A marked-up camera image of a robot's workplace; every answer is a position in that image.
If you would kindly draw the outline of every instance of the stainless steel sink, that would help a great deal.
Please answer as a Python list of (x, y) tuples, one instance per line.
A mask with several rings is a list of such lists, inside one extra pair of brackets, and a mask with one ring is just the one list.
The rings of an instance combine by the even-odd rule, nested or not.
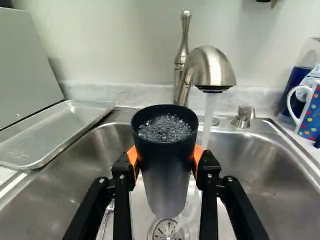
[[(132, 145), (132, 108), (115, 109), (47, 166), (34, 170), (0, 200), (0, 236), (6, 240), (60, 240), (92, 181), (111, 177), (111, 166)], [(304, 156), (267, 119), (253, 119), (247, 129), (220, 117), (211, 128), (209, 149), (221, 164), (221, 176), (238, 178), (272, 240), (318, 240), (320, 193), (318, 177)], [(202, 127), (199, 127), (199, 139)], [(196, 240), (201, 192), (190, 178), (184, 211), (175, 218), (185, 238)], [(147, 239), (158, 220), (151, 212), (139, 176), (131, 193), (134, 239)], [(218, 201), (219, 237), (235, 239), (224, 205)], [(112, 239), (113, 216), (105, 240)]]

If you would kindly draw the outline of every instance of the sink drain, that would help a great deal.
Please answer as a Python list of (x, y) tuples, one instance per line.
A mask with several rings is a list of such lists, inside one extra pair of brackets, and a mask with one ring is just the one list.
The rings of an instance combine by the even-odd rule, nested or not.
[(147, 240), (187, 240), (187, 228), (173, 219), (164, 219), (151, 225)]

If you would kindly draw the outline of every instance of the aluminum tray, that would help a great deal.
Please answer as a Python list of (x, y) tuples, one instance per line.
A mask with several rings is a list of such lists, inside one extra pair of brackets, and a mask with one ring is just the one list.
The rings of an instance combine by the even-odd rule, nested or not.
[(2, 130), (0, 165), (42, 167), (114, 107), (114, 102), (67, 100)]

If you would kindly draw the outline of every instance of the colorful mug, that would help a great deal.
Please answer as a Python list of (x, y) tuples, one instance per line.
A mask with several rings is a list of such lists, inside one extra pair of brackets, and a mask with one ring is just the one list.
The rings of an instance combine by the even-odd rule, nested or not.
[[(297, 90), (306, 92), (306, 103), (299, 118), (294, 114), (290, 104), (291, 96)], [(292, 88), (286, 97), (286, 105), (296, 124), (294, 132), (314, 141), (320, 135), (320, 80), (315, 80), (311, 87), (299, 85)]]

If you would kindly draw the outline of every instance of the running water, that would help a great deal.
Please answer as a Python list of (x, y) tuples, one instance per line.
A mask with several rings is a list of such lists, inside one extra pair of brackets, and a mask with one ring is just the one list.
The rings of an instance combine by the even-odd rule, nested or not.
[(208, 142), (210, 137), (210, 128), (212, 125), (212, 116), (215, 110), (215, 93), (206, 94), (206, 103), (205, 103), (205, 112), (204, 112), (204, 121), (203, 121), (203, 131), (201, 138), (201, 146), (203, 149), (208, 148)]

